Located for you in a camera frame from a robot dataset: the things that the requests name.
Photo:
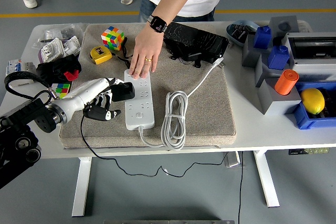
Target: red object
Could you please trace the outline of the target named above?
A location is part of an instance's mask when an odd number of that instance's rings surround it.
[[[274,86],[274,89],[279,94],[288,95],[298,80],[298,73],[296,73],[294,70],[287,69],[282,72],[279,80]]]
[[[78,78],[79,75],[79,70],[75,70],[74,72],[70,73],[70,72],[65,72],[64,73],[65,77],[68,79],[68,81],[74,81]]]

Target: human hand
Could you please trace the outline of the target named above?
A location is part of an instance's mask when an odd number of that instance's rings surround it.
[[[135,38],[135,47],[129,74],[134,79],[145,78],[151,68],[156,70],[157,60],[161,52],[163,33],[157,33],[146,23],[146,26]]]

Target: table leg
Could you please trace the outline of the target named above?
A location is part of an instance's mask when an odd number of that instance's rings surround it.
[[[267,207],[279,207],[277,192],[273,184],[271,172],[267,164],[265,152],[267,150],[253,151],[256,159],[261,185],[263,186]]]
[[[74,206],[72,208],[73,217],[84,216],[92,157],[80,157],[79,159],[80,165],[78,171],[75,199],[73,200]]]

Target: yellow tape measure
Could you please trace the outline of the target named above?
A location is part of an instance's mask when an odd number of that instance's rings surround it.
[[[95,47],[90,52],[90,58],[94,61],[95,64],[101,64],[112,58],[111,51],[105,46]]]

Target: jeans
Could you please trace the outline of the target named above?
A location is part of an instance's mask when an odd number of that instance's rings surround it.
[[[155,10],[156,5],[149,0],[141,0],[140,12],[138,16],[138,22],[145,23],[150,15],[152,15]],[[206,21],[214,21],[214,13],[215,9],[213,9],[210,13],[205,14],[204,16],[198,17],[181,17],[176,16],[174,18],[174,22],[206,22]]]

